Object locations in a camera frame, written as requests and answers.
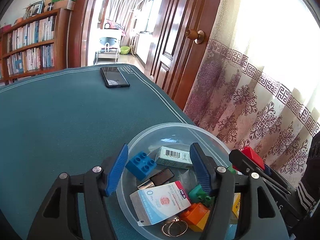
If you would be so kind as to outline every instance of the small white box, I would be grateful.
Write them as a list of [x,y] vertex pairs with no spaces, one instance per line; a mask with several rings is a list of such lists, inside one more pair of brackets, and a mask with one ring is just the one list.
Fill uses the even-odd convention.
[[181,169],[192,168],[190,153],[161,146],[155,159],[157,164]]
[[140,227],[159,223],[191,206],[180,181],[140,189],[132,193],[130,199]]

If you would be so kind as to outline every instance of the beige curtain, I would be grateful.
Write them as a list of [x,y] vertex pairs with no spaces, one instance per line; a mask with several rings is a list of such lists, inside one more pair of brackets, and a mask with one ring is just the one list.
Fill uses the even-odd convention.
[[297,186],[320,128],[319,51],[302,0],[221,0],[184,112]]
[[134,24],[134,14],[131,10],[135,9],[141,0],[110,0],[106,19],[114,21],[124,27],[126,37],[122,37],[121,46],[130,45],[130,32]]

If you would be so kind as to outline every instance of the window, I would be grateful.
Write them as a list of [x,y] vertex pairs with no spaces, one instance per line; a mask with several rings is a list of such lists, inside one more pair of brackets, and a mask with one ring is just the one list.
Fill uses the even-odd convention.
[[153,32],[158,19],[162,0],[147,0],[139,16],[137,26],[141,31]]
[[149,20],[146,27],[147,32],[153,32],[156,27],[156,22],[158,19],[161,2],[162,0],[153,0],[153,4],[152,4],[150,15],[149,15]]

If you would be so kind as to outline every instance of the gold ring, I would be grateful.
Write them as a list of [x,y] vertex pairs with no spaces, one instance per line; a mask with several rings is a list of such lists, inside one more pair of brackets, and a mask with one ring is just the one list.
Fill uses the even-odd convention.
[[[182,231],[182,227],[181,227],[181,225],[179,224],[179,222],[183,222],[183,223],[185,224],[185,226],[186,226],[186,229],[185,229],[182,233],[180,233],[179,235],[177,235],[177,236],[171,235],[171,234],[170,234],[170,228],[171,228],[171,226],[172,226],[174,223],[177,223],[177,224],[179,225],[181,231]],[[164,231],[164,227],[167,226],[167,225],[168,225],[168,230],[167,230],[168,233],[166,233],[166,232]],[[185,221],[180,220],[180,219],[174,219],[174,220],[170,220],[170,221],[167,221],[166,223],[164,223],[164,224],[162,225],[161,231],[162,231],[162,233],[163,233],[164,235],[166,235],[166,236],[169,236],[169,237],[178,237],[178,236],[183,235],[183,234],[187,231],[187,229],[188,229],[188,224],[187,224]]]

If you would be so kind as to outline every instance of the yellow box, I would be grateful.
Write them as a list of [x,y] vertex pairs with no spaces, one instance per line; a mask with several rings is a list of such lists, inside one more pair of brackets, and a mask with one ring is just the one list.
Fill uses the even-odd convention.
[[230,224],[237,224],[240,210],[240,196],[241,193],[235,193],[233,198],[232,214],[230,218]]

